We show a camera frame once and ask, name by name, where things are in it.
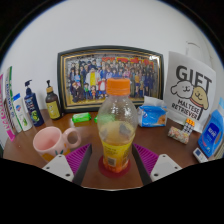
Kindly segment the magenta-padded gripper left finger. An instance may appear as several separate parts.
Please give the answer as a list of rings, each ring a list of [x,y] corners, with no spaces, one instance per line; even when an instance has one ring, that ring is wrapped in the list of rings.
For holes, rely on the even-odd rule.
[[[61,177],[69,182],[80,185],[85,176],[89,159],[92,154],[92,145],[84,145],[68,155],[57,155],[43,170]]]

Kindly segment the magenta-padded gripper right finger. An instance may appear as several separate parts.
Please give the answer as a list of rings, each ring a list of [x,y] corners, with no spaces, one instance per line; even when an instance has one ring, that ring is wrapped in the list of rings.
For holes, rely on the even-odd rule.
[[[143,185],[150,184],[181,170],[181,167],[167,154],[157,155],[138,144],[133,144],[132,154],[135,158]]]

